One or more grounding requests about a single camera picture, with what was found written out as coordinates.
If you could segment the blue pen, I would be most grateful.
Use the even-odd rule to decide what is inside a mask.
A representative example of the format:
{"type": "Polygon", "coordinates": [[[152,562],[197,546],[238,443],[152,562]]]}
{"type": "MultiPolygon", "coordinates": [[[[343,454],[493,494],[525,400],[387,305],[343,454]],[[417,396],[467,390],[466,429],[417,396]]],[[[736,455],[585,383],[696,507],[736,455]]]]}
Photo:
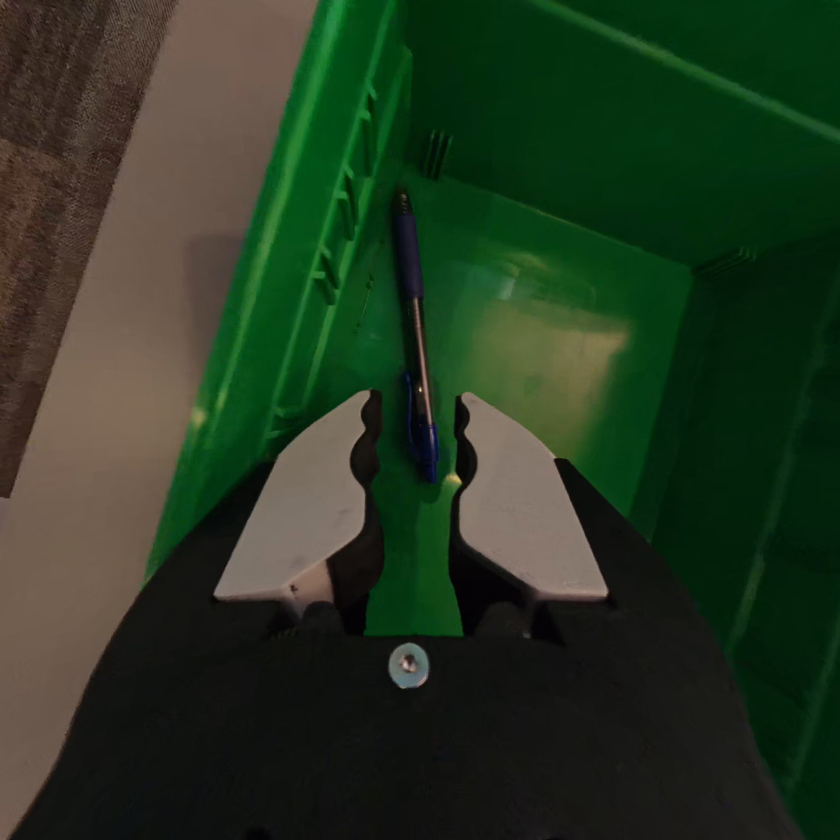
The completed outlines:
{"type": "Polygon", "coordinates": [[[420,477],[438,483],[439,443],[432,394],[425,323],[425,288],[417,220],[407,189],[399,185],[392,200],[392,244],[395,273],[406,311],[408,446],[420,477]]]}

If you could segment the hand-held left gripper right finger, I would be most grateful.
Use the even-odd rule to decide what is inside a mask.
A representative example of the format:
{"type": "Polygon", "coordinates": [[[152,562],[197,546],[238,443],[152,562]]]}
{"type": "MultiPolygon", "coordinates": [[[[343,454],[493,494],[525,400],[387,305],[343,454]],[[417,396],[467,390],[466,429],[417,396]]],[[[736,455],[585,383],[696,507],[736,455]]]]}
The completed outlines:
{"type": "Polygon", "coordinates": [[[449,578],[463,634],[530,636],[549,606],[603,606],[610,591],[553,452],[476,394],[456,398],[449,578]]]}

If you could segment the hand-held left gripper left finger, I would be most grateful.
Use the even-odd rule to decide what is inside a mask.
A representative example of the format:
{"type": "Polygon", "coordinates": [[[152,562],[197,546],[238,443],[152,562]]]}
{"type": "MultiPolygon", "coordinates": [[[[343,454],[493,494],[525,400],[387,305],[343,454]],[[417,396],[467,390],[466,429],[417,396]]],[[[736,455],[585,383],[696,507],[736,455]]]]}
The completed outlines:
{"type": "Polygon", "coordinates": [[[331,604],[363,636],[385,566],[372,485],[380,471],[382,393],[362,390],[304,429],[276,458],[213,597],[273,602],[299,623],[331,604]]]}

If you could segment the green plastic bin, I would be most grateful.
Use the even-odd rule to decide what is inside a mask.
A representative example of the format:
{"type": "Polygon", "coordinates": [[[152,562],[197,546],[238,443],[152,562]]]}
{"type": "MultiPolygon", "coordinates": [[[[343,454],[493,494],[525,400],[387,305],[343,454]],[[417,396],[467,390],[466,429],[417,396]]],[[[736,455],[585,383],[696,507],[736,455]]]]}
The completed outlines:
{"type": "Polygon", "coordinates": [[[410,470],[415,206],[443,473],[473,392],[689,588],[807,838],[838,838],[838,2],[318,2],[147,566],[384,397],[374,633],[460,629],[410,470]]]}

